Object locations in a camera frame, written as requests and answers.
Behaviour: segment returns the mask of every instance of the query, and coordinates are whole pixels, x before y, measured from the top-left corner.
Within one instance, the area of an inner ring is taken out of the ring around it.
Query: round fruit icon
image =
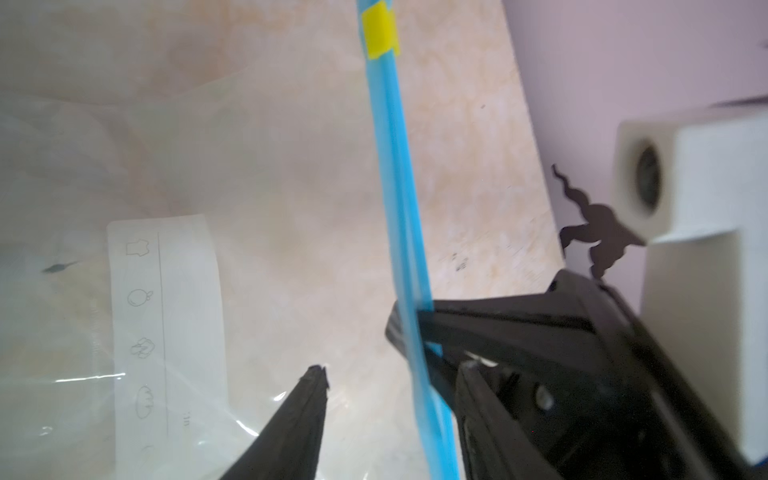
[[[128,294],[128,303],[133,306],[144,305],[150,298],[152,298],[151,290],[148,292],[137,288]]]

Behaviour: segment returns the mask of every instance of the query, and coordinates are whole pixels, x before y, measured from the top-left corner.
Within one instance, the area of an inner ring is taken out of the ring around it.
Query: dark silhouette decal
[[[592,260],[590,273],[592,277],[601,280],[605,270],[611,268],[617,260],[624,256],[629,245],[645,246],[645,242],[619,223],[614,211],[608,205],[591,204],[583,190],[573,188],[568,177],[561,174],[557,165],[552,165],[553,175],[563,183],[563,194],[576,204],[581,216],[587,223],[570,225],[560,230],[560,246],[565,255],[565,249],[572,241],[583,243],[600,242],[589,249]]]

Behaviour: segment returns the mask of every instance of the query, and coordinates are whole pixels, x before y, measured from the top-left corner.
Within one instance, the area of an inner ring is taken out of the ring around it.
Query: round hole
[[[661,166],[655,148],[647,147],[640,154],[634,172],[634,182],[643,205],[651,212],[656,210],[661,196]]]

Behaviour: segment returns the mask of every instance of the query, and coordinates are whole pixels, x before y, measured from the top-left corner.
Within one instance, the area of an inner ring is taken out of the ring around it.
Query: lavender wall
[[[583,223],[556,163],[593,203],[610,203],[625,118],[768,93],[767,0],[504,0],[558,227]],[[566,249],[588,274],[590,244]],[[637,308],[644,249],[605,274]]]

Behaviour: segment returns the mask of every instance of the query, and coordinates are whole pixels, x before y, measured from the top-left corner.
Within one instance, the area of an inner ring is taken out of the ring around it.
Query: blue zipper strip
[[[376,1],[358,0],[358,14]],[[391,4],[392,0],[388,0],[389,8]],[[365,54],[362,26],[360,39]],[[366,74],[379,154],[389,255],[411,370],[416,423],[432,478],[458,480],[451,410],[430,385],[416,317],[417,310],[432,311],[434,306],[394,53],[388,51],[376,60],[369,60],[366,55]],[[429,348],[442,354],[440,345],[429,344]]]

